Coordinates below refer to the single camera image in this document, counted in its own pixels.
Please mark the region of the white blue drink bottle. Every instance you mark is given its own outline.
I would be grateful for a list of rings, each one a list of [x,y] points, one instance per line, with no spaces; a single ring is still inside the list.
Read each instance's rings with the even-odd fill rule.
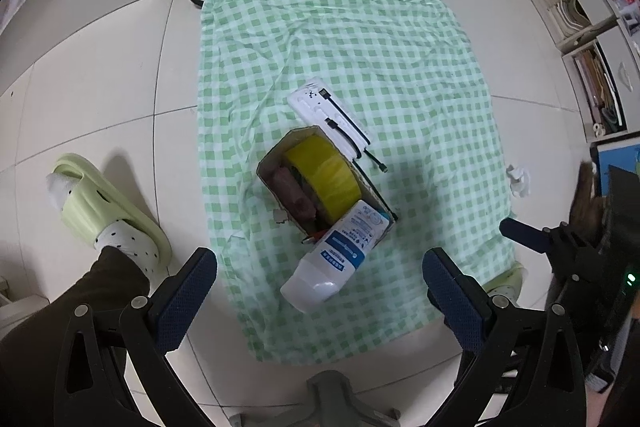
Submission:
[[[310,313],[338,294],[392,224],[390,215],[359,199],[302,259],[280,294]]]

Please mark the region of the pink tissue pack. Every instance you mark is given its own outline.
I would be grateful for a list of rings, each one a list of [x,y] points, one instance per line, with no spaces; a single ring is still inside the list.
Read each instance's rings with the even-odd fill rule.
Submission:
[[[298,184],[290,169],[279,167],[273,171],[270,187],[291,216],[298,221],[314,220],[317,209],[311,198]]]

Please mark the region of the yellow packing tape roll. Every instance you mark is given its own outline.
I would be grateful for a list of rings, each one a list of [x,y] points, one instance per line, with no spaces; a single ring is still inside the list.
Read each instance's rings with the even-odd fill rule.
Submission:
[[[289,148],[282,159],[302,176],[331,225],[361,198],[360,186],[348,162],[331,142],[318,134],[309,135]]]

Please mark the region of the white power bank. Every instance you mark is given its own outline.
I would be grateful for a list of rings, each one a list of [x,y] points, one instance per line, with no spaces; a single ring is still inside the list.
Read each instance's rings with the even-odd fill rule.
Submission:
[[[320,128],[349,160],[359,158],[371,144],[366,129],[319,78],[307,81],[290,93],[286,101],[307,126]]]

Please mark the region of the red pen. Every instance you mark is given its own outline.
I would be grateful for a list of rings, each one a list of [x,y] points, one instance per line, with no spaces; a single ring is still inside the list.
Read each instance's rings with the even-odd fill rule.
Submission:
[[[308,235],[307,237],[305,237],[302,240],[302,243],[303,244],[315,244],[315,243],[319,242],[320,239],[322,239],[322,237],[323,237],[323,233],[311,234],[311,235]]]

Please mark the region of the right green slipper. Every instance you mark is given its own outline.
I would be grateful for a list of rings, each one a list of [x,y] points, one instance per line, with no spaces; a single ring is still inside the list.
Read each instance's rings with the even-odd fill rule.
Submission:
[[[500,295],[509,299],[510,303],[516,306],[526,274],[527,271],[524,265],[521,265],[520,262],[515,262],[509,270],[501,273],[498,277],[494,277],[483,288],[489,297]]]

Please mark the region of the green slipper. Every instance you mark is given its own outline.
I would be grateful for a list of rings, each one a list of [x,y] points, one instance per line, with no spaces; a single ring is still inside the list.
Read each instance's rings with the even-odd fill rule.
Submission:
[[[47,177],[47,188],[62,221],[78,239],[96,246],[105,229],[116,222],[126,222],[149,236],[155,247],[149,254],[155,268],[167,267],[171,247],[160,226],[85,157],[74,153],[60,156]]]
[[[527,271],[524,265],[521,265],[520,262],[515,262],[509,270],[501,273],[498,277],[494,277],[483,288],[489,297],[500,295],[509,299],[510,303],[516,306],[526,274]]]

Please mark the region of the white polka dot sock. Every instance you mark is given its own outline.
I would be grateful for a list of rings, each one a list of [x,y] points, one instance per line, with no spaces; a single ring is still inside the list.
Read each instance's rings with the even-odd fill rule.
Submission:
[[[109,198],[86,176],[47,176],[52,205],[62,221],[96,251],[113,247],[125,254],[150,280],[160,274],[160,248],[131,212]]]

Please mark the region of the person left leg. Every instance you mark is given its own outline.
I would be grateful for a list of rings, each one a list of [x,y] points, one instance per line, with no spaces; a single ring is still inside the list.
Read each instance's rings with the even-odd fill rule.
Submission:
[[[58,362],[75,309],[120,310],[149,292],[150,282],[118,249],[107,246],[91,269],[64,294],[1,340],[3,426],[52,426]]]

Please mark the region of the crumpled white tissue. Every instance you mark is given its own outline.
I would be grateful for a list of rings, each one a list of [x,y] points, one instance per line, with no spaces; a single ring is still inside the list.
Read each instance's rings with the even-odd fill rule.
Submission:
[[[530,194],[530,173],[527,168],[509,165],[506,167],[506,176],[514,197],[525,198]]]

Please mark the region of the left green slipper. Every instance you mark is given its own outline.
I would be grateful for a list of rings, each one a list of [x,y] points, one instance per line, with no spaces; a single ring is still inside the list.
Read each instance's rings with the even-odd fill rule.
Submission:
[[[149,236],[155,247],[149,254],[155,268],[167,267],[171,247],[160,226],[85,157],[74,153],[60,156],[47,177],[47,188],[62,221],[78,239],[96,246],[105,229],[116,222],[126,222]]]

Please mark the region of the cardboard box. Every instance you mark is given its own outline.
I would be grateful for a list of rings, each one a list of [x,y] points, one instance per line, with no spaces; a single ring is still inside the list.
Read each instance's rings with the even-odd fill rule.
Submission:
[[[313,244],[329,232],[356,202],[366,202],[391,225],[398,216],[378,188],[318,126],[290,130],[258,162],[257,178],[288,220]]]

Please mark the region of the white bookshelf cabinet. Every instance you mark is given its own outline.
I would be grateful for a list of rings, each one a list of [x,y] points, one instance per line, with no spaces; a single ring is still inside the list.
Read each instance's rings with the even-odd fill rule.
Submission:
[[[561,55],[586,140],[639,132],[639,0],[532,0]]]

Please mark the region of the green checkered cloth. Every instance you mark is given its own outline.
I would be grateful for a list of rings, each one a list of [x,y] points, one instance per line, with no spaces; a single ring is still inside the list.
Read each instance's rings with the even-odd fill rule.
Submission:
[[[361,167],[397,222],[336,296],[303,314],[280,289],[308,245],[274,217],[257,167],[302,124],[290,98],[312,80],[371,144]],[[259,361],[335,362],[430,323],[421,263],[433,247],[480,283],[514,265],[488,86],[442,0],[205,0],[198,157],[210,243]]]

